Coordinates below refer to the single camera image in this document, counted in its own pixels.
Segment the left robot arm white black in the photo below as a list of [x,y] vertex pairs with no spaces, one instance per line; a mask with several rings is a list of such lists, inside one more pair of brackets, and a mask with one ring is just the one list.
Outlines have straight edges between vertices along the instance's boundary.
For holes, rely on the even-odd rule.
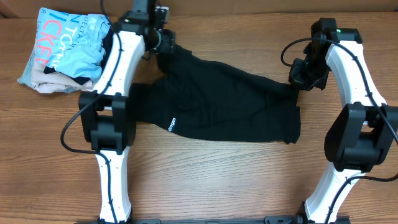
[[135,1],[111,24],[112,47],[100,79],[79,97],[85,139],[91,144],[101,181],[97,223],[131,223],[127,160],[136,124],[129,118],[129,91],[138,63],[146,53],[170,55],[175,33],[165,29],[169,8],[158,1]]

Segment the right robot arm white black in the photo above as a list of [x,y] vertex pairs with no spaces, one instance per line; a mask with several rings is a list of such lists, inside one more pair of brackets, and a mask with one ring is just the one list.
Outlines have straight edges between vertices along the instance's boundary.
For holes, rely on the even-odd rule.
[[392,182],[371,177],[374,166],[384,162],[397,141],[397,107],[388,106],[378,92],[363,54],[363,40],[357,29],[339,28],[334,18],[321,18],[311,26],[304,59],[289,65],[289,82],[299,90],[324,89],[333,73],[342,110],[324,141],[328,160],[311,196],[284,223],[349,223],[338,210],[359,180]]

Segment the black t-shirt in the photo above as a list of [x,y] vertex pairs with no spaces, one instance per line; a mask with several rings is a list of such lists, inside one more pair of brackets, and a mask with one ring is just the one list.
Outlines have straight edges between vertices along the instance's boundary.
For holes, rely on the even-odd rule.
[[299,93],[290,85],[199,59],[179,45],[157,63],[163,77],[131,86],[136,121],[209,141],[298,141]]

